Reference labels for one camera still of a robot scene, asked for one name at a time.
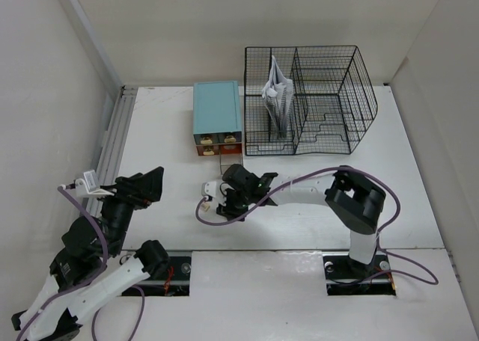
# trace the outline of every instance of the teal box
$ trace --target teal box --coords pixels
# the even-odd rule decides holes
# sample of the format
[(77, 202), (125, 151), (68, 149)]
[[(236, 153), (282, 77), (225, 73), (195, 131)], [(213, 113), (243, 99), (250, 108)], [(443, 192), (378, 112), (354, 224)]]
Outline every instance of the teal box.
[(197, 145), (241, 142), (238, 82), (195, 83), (193, 135)]

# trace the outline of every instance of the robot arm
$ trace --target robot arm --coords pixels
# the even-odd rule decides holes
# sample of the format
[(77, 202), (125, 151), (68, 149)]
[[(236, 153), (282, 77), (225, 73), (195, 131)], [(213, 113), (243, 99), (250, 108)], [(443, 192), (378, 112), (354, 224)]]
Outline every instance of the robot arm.
[(248, 211), (269, 191), (284, 185), (260, 206), (307, 203), (327, 206), (350, 229), (350, 258), (369, 265), (376, 253), (376, 231), (385, 192), (366, 177), (348, 170), (317, 176), (298, 183), (294, 177), (265, 173), (261, 178), (242, 165), (232, 165), (222, 182), (203, 184), (202, 194), (216, 199), (216, 213), (228, 220)]
[[(75, 180), (69, 188), (77, 197), (100, 197), (103, 201), (101, 218), (94, 218), (105, 236), (108, 257), (117, 256), (134, 210), (146, 209), (159, 201), (162, 194), (163, 168), (145, 175), (138, 173), (130, 178), (119, 177), (114, 185), (100, 187), (94, 171), (88, 171)], [(168, 253), (157, 241), (146, 241), (133, 257), (109, 276), (93, 285), (59, 295), (48, 306), (42, 305), (51, 297), (66, 292), (98, 271), (102, 245), (94, 228), (84, 217), (77, 218), (62, 236), (65, 247), (56, 255), (45, 284), (30, 308), (12, 316), (17, 331), (24, 331), (35, 315), (26, 336), (29, 341), (71, 340), (92, 315), (125, 289), (149, 277), (163, 273), (170, 262)]]

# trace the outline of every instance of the white table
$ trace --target white table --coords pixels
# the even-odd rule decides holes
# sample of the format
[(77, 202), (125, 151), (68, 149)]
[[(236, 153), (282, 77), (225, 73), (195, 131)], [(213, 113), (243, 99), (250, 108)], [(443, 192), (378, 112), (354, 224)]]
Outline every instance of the white table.
[[(477, 340), (447, 253), (398, 252), (428, 265), (440, 284), (396, 276), (397, 297), (328, 296), (319, 251), (194, 252), (190, 296), (147, 298), (134, 340)], [(391, 266), (420, 273), (399, 259)], [(98, 339), (126, 340), (139, 306), (139, 298), (111, 301)], [(75, 341), (90, 340), (86, 325)]]
[[(441, 236), (427, 199), (406, 132), (389, 87), (375, 87), (378, 115), (350, 156), (245, 157), (258, 176), (268, 171), (301, 175), (319, 168), (352, 165), (388, 183), (403, 211), (382, 236), (387, 248), (442, 248)], [(159, 203), (133, 215), (125, 248), (158, 239), (167, 250), (298, 250), (346, 249), (349, 231), (328, 208), (286, 205), (259, 208), (244, 223), (208, 227), (194, 216), (201, 184), (218, 179), (219, 160), (200, 157), (192, 136), (192, 87), (139, 88), (118, 175), (165, 168)], [(205, 215), (222, 221), (214, 212)], [(381, 221), (394, 212), (387, 198)]]
[[(394, 98), (388, 87), (376, 87), (375, 93), (377, 119), (351, 156), (254, 157), (245, 158), (245, 167), (258, 174), (306, 173), (348, 164), (383, 179), (403, 202), (400, 219), (382, 236), (383, 245), (402, 249), (397, 252), (426, 265), (439, 285), (398, 275), (396, 297), (328, 296), (320, 250), (348, 248), (349, 240), (348, 230), (327, 208), (266, 207), (245, 223), (200, 224), (193, 211), (201, 198), (201, 183), (219, 177), (219, 161), (196, 155), (192, 89), (140, 88), (119, 175), (162, 165), (165, 178), (162, 200), (135, 212), (125, 246), (138, 248), (146, 239), (158, 239), (169, 250), (197, 251), (192, 257), (190, 296), (147, 298), (134, 340), (478, 340)], [(393, 212), (390, 199), (383, 221)], [(2, 274), (1, 284), (11, 290), (6, 292), (21, 295), (10, 301), (7, 314), (29, 306), (37, 293), (33, 283), (40, 287), (41, 270), (46, 272), (50, 261), (27, 260), (10, 265), (9, 272)], [(391, 258), (390, 263), (392, 268), (426, 277), (403, 260)], [(117, 259), (110, 260), (109, 270), (116, 265)], [(38, 280), (25, 285), (14, 282), (30, 272)], [(139, 304), (139, 298), (116, 298), (105, 306), (97, 320), (99, 340), (126, 340)], [(91, 340), (90, 325), (75, 340)]]

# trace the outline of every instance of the wire rack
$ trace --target wire rack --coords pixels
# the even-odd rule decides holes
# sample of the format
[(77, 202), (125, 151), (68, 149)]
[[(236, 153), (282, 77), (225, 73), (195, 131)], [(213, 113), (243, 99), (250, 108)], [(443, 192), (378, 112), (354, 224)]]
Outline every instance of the wire rack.
[[(274, 55), (293, 80), (294, 98), (281, 134), (261, 90)], [(350, 154), (377, 114), (377, 101), (357, 46), (246, 47), (245, 154)]]

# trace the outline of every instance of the small drawer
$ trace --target small drawer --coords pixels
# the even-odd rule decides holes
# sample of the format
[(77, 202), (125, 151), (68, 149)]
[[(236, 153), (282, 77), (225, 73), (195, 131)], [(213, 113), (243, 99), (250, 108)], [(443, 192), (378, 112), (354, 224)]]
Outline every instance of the small drawer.
[(221, 154), (241, 154), (242, 144), (223, 144), (219, 146)]
[(211, 145), (219, 144), (219, 139), (217, 134), (195, 134), (195, 144), (196, 145)]
[(218, 145), (198, 145), (196, 146), (199, 156), (217, 156), (219, 154)]
[(220, 144), (241, 143), (241, 132), (229, 132), (219, 134)]
[(219, 154), (219, 170), (221, 171), (222, 175), (233, 164), (241, 164), (242, 165), (242, 153), (224, 154), (223, 152), (221, 152)]

